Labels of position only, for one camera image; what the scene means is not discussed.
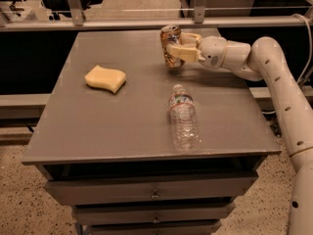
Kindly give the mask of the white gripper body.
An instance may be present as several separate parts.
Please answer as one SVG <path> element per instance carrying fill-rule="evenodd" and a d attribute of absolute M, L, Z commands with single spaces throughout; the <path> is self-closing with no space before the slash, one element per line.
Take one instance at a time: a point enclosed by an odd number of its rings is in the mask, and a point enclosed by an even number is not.
<path fill-rule="evenodd" d="M 219 36 L 203 38 L 199 44 L 199 62 L 210 69 L 219 69 L 222 66 L 226 53 L 227 40 Z"/>

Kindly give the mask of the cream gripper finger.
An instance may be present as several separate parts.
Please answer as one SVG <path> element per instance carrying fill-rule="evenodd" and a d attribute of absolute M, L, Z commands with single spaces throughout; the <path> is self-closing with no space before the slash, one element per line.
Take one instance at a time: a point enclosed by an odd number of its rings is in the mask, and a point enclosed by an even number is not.
<path fill-rule="evenodd" d="M 202 56 L 201 51 L 196 47 L 186 47 L 179 44 L 168 44 L 166 51 L 169 55 L 186 62 L 195 63 L 198 61 L 204 61 L 204 57 Z"/>
<path fill-rule="evenodd" d="M 180 35 L 180 42 L 183 45 L 195 45 L 197 46 L 202 40 L 199 34 L 182 32 Z"/>

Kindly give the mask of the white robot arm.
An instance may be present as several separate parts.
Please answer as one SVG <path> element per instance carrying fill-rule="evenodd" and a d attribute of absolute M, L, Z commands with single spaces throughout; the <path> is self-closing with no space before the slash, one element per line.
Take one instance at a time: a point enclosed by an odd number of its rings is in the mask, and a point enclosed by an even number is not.
<path fill-rule="evenodd" d="M 296 172 L 288 235 L 313 235 L 313 109 L 294 80 L 280 44 L 271 37 L 249 45 L 220 36 L 183 33 L 164 49 L 182 61 L 266 82 Z"/>

